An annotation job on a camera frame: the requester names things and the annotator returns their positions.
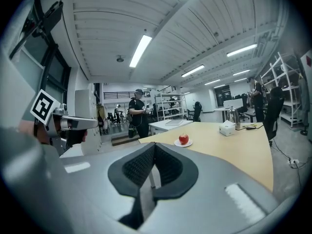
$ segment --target black bag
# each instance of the black bag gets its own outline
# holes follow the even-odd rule
[[[129,124],[128,137],[133,138],[136,135],[137,135],[137,129],[132,124]]]

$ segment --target fluorescent light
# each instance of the fluorescent light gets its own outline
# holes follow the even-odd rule
[[[243,79],[240,79],[240,80],[235,80],[234,82],[237,82],[237,81],[241,81],[241,80],[246,80],[247,78],[243,78]]]
[[[214,88],[219,88],[219,87],[223,87],[223,86],[225,86],[225,84],[220,85],[220,86],[216,86],[216,87],[214,87]]]
[[[245,73],[245,72],[249,72],[249,71],[250,71],[250,69],[245,70],[245,71],[242,71],[242,72],[239,72],[239,73],[236,73],[236,74],[234,74],[233,76],[237,76],[237,75],[243,74],[243,73]]]
[[[140,43],[136,48],[136,52],[132,57],[130,67],[135,68],[137,66],[138,61],[140,60],[141,56],[143,55],[145,49],[147,48],[151,40],[152,40],[151,37],[145,35],[142,37]]]
[[[202,69],[202,68],[204,68],[204,67],[205,67],[204,65],[201,65],[201,66],[199,66],[198,68],[195,68],[195,69],[193,69],[193,70],[191,70],[191,71],[189,71],[189,72],[183,74],[182,77],[186,77],[186,76],[188,76],[188,75],[190,75],[190,74],[192,74],[192,73],[194,73],[194,72],[196,72],[196,71],[198,71],[198,70],[200,70],[200,69]]]
[[[236,54],[238,54],[238,53],[244,52],[244,51],[246,51],[246,50],[254,49],[254,48],[257,47],[257,45],[258,45],[258,44],[253,44],[253,45],[250,45],[250,46],[248,46],[248,47],[245,47],[245,48],[242,48],[242,49],[239,49],[239,50],[235,50],[235,51],[233,51],[233,52],[227,53],[227,56],[228,56],[228,57],[231,57],[231,56],[233,56],[233,55],[236,55]]]
[[[214,81],[208,82],[208,83],[206,83],[205,85],[208,85],[208,84],[211,84],[211,83],[214,83],[214,82],[217,82],[217,81],[220,81],[220,79],[219,79],[219,80],[214,80]]]

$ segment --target white label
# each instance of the white label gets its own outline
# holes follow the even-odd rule
[[[30,113],[44,125],[47,125],[53,111],[60,103],[42,89],[39,91]]]

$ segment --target person standing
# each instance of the person standing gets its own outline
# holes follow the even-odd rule
[[[255,117],[257,119],[257,122],[263,122],[264,114],[261,84],[257,82],[254,78],[249,78],[249,82],[251,83],[252,87],[254,87],[254,92],[251,94],[251,97],[253,98]]]
[[[117,105],[117,107],[114,110],[114,113],[116,114],[117,123],[120,124],[120,117],[119,117],[119,108],[120,105]]]
[[[134,98],[129,102],[129,113],[132,116],[131,124],[136,128],[140,138],[146,138],[149,132],[147,112],[144,102],[140,99],[143,96],[141,89],[136,89]]]

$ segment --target black cap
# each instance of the black cap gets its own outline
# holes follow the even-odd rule
[[[136,93],[138,93],[138,94],[141,94],[141,95],[143,95],[144,93],[143,93],[143,91],[142,91],[142,89],[136,89]]]

